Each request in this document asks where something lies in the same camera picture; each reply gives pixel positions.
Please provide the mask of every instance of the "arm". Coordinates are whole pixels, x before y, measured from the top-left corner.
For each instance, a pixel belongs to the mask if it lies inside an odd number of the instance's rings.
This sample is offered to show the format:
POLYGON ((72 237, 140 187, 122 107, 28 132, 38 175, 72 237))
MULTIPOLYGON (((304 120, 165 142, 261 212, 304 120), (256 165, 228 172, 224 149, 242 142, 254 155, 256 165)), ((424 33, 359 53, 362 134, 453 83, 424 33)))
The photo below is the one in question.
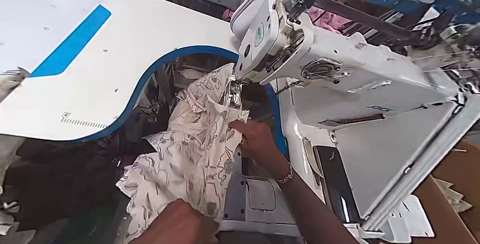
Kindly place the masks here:
MULTIPOLYGON (((241 132, 245 141, 240 147, 250 158, 266 167, 274 179, 284 179, 290 173, 290 164, 276 148, 270 128, 264 123, 235 120, 229 124, 241 132)), ((358 244, 340 220, 292 170, 293 178, 279 183, 298 229, 308 244, 358 244)))
POLYGON ((218 223, 177 199, 168 204, 149 228, 130 244, 218 244, 218 223))

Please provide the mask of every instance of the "hand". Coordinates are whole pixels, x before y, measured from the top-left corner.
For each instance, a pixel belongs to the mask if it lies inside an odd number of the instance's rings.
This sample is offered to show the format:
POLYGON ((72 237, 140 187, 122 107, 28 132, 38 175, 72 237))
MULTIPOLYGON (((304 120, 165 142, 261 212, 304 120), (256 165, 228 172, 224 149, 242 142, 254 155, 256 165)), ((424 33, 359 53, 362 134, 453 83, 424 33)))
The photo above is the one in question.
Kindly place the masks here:
POLYGON ((131 244, 213 244, 218 223, 177 199, 168 204, 150 227, 131 244))
POLYGON ((275 146, 267 124, 249 119, 246 124, 234 120, 228 126, 243 134, 245 140, 240 148, 245 150, 250 158, 266 167, 274 179, 283 179, 290 173, 290 164, 275 146))

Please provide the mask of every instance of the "chain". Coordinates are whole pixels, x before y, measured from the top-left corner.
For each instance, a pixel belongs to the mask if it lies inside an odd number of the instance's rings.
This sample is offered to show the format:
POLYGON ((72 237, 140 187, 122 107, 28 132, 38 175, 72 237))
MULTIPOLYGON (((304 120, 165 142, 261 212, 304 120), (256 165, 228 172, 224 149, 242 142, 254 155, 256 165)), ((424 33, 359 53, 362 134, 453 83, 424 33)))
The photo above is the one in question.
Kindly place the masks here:
POLYGON ((273 97, 277 97, 280 93, 282 93, 283 91, 291 88, 291 87, 294 87, 294 86, 297 86, 299 85, 300 83, 303 83, 303 81, 294 81, 294 82, 291 82, 289 84, 287 84, 286 86, 284 86, 282 89, 278 90, 277 92, 273 93, 273 97))

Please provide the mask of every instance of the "floral print fabric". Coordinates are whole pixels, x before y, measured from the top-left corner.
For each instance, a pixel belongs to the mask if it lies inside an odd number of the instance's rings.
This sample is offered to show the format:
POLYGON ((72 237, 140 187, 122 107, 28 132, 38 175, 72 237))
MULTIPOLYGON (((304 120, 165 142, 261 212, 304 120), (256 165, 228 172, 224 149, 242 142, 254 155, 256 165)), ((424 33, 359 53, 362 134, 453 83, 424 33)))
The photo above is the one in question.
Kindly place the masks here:
POLYGON ((140 236, 178 198, 222 221, 233 155, 242 139, 228 123, 248 117, 246 110, 219 104, 232 67, 216 69, 181 91, 168 130, 145 137, 157 152, 140 155, 125 167, 117 187, 130 198, 126 242, 140 236))

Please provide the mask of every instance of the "silver bracelet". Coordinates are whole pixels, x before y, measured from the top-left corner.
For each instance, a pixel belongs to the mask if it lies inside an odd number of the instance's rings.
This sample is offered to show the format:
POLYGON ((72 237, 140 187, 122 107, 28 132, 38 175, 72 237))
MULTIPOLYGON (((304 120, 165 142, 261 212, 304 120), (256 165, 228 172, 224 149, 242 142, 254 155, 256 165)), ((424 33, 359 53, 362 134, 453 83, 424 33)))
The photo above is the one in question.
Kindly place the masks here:
POLYGON ((280 184, 285 184, 285 183, 287 183, 287 181, 289 181, 289 179, 292 179, 292 177, 293 177, 292 165, 290 164, 290 173, 287 174, 283 179, 280 179, 280 180, 275 179, 275 181, 280 183, 280 184))

